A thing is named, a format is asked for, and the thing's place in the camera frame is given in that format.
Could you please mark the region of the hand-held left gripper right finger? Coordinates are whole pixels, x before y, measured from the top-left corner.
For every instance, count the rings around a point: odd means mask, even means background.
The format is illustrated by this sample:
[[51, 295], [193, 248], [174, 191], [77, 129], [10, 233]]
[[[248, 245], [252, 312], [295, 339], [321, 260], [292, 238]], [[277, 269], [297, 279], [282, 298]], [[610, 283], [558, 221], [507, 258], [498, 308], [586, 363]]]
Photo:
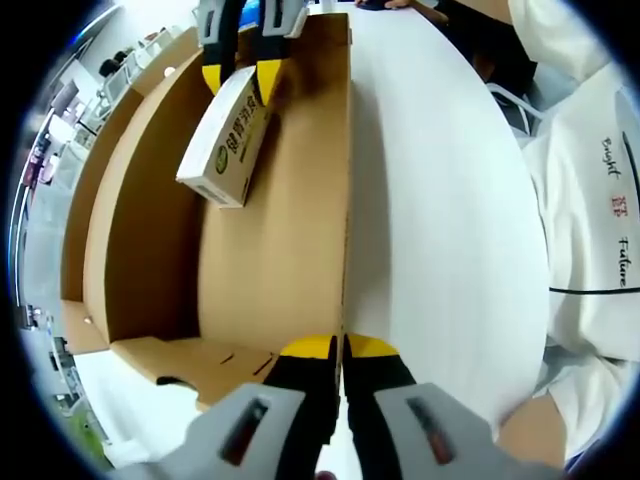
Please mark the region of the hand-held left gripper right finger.
[[366, 479], [560, 479], [518, 460], [489, 424], [433, 383], [419, 383], [386, 342], [347, 334], [342, 370], [348, 424]]

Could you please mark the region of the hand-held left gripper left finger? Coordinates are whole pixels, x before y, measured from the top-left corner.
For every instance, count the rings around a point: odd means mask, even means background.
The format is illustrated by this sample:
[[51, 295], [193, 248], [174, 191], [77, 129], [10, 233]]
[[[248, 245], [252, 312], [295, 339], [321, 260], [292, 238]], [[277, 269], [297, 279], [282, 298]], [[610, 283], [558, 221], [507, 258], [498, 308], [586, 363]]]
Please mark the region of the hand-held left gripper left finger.
[[163, 458], [115, 479], [312, 479], [338, 417], [338, 339], [311, 336], [282, 351], [261, 383], [245, 383], [201, 414]]

